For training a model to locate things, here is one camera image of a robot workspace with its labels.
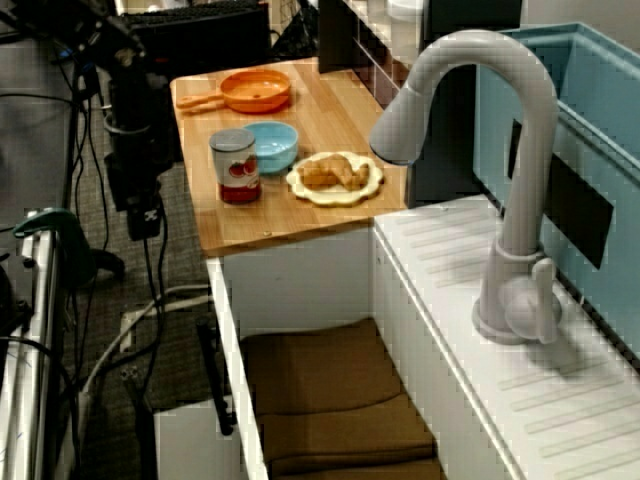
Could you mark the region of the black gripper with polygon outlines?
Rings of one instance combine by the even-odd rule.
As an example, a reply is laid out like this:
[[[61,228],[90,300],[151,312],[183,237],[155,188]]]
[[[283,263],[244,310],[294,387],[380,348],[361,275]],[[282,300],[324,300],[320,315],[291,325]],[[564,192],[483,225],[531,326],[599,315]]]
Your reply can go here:
[[[107,127],[112,152],[105,158],[112,198],[117,210],[126,210],[132,241],[160,234],[164,207],[156,191],[157,177],[174,163],[175,138],[151,127],[125,130]]]

